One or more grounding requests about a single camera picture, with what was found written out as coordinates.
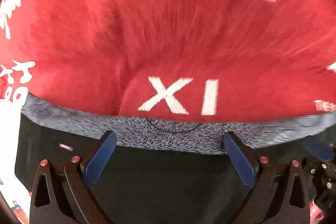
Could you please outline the red blanket with white characters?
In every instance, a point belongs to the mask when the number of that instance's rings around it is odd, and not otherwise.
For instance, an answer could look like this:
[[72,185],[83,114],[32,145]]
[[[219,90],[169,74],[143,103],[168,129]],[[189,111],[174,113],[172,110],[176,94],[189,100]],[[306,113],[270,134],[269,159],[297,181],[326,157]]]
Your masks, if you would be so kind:
[[258,122],[335,111],[335,0],[2,0],[1,98]]

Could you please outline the black pants with blue trim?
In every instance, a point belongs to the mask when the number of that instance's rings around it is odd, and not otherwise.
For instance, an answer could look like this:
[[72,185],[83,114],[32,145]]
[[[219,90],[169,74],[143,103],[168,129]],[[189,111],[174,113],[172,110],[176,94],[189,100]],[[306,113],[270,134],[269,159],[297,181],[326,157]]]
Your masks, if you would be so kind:
[[32,190],[43,159],[67,162],[108,130],[117,135],[117,148],[92,192],[114,223],[224,223],[248,192],[224,155],[226,132],[273,161],[301,160],[307,135],[335,141],[335,113],[261,123],[171,122],[99,116],[30,94],[15,175]]

